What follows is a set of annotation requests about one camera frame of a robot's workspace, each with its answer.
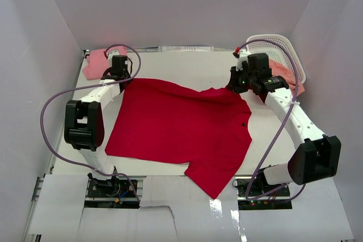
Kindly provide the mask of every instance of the gray wall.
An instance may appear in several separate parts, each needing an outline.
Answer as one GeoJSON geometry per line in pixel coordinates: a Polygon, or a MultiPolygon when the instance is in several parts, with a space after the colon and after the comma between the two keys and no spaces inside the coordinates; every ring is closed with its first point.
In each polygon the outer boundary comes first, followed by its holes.
{"type": "Polygon", "coordinates": [[[306,72],[300,101],[342,142],[334,178],[357,241],[363,241],[363,0],[311,0],[290,39],[306,72]]]}
{"type": "MultiPolygon", "coordinates": [[[[39,129],[41,107],[71,87],[81,50],[54,0],[0,0],[0,241],[19,242],[37,176],[50,152],[39,129]]],[[[66,97],[49,107],[55,142],[66,97]]]]}
{"type": "Polygon", "coordinates": [[[81,48],[212,45],[289,36],[309,0],[56,0],[81,48]]]}

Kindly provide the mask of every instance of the white paper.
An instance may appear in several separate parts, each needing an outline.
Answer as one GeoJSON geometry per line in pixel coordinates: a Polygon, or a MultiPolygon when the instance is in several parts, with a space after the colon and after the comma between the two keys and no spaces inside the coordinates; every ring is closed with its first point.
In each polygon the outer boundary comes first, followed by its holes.
{"type": "Polygon", "coordinates": [[[77,242],[176,242],[169,207],[139,209],[85,208],[77,242]]]}
{"type": "Polygon", "coordinates": [[[214,51],[213,46],[159,46],[159,52],[190,52],[190,51],[202,51],[211,52],[214,51]]]}
{"type": "MultiPolygon", "coordinates": [[[[291,183],[289,188],[294,196],[301,187],[291,183]]],[[[333,178],[307,184],[292,205],[290,210],[240,211],[240,226],[246,229],[247,241],[339,242],[353,239],[333,178]]]]}
{"type": "Polygon", "coordinates": [[[188,177],[148,176],[141,206],[169,206],[178,242],[241,242],[246,236],[240,232],[236,196],[231,182],[217,199],[211,199],[188,177]]]}
{"type": "Polygon", "coordinates": [[[87,175],[46,175],[29,234],[76,237],[85,204],[87,175]]]}

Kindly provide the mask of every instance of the black joint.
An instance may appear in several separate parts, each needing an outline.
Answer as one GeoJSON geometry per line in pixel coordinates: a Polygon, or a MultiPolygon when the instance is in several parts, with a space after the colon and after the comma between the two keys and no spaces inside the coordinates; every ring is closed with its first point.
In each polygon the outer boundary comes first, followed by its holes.
{"type": "Polygon", "coordinates": [[[336,136],[311,141],[306,139],[289,160],[288,170],[292,180],[306,184],[336,175],[341,143],[336,136]]]}
{"type": "MultiPolygon", "coordinates": [[[[127,60],[128,57],[124,55],[112,56],[112,66],[104,71],[101,80],[113,79],[115,81],[118,81],[130,78],[131,75],[127,69],[127,60]]],[[[127,84],[129,84],[130,82],[131,80],[120,83],[120,92],[125,90],[127,84]]]]}
{"type": "Polygon", "coordinates": [[[96,151],[104,139],[102,109],[99,102],[69,100],[66,104],[64,139],[74,149],[96,151]],[[87,117],[87,123],[78,120],[87,117]]]}
{"type": "Polygon", "coordinates": [[[234,56],[236,59],[239,59],[239,54],[238,54],[238,53],[233,52],[232,54],[233,54],[233,56],[234,56]]]}
{"type": "Polygon", "coordinates": [[[231,77],[227,89],[233,93],[240,94],[248,91],[247,74],[245,71],[236,71],[236,67],[231,67],[231,77]]]}
{"type": "Polygon", "coordinates": [[[272,70],[269,67],[268,55],[266,53],[256,53],[247,56],[250,73],[258,79],[272,77],[272,70]]]}

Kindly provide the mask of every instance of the red t-shirt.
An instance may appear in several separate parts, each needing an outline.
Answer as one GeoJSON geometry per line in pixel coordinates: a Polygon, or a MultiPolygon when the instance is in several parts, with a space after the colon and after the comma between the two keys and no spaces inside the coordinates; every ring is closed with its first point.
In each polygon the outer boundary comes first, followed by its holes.
{"type": "Polygon", "coordinates": [[[251,143],[251,111],[227,88],[197,92],[157,79],[134,79],[125,90],[108,155],[189,163],[185,174],[217,198],[251,143]]]}

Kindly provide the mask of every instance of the t-shirt sleeve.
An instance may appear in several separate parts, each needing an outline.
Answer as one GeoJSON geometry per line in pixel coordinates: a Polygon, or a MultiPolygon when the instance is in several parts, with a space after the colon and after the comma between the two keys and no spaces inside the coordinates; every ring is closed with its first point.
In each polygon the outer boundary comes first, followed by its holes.
{"type": "Polygon", "coordinates": [[[246,156],[251,137],[247,127],[242,130],[245,131],[242,134],[239,134],[239,131],[221,137],[221,145],[210,154],[190,162],[185,171],[185,175],[213,199],[217,198],[231,181],[246,156]]]}

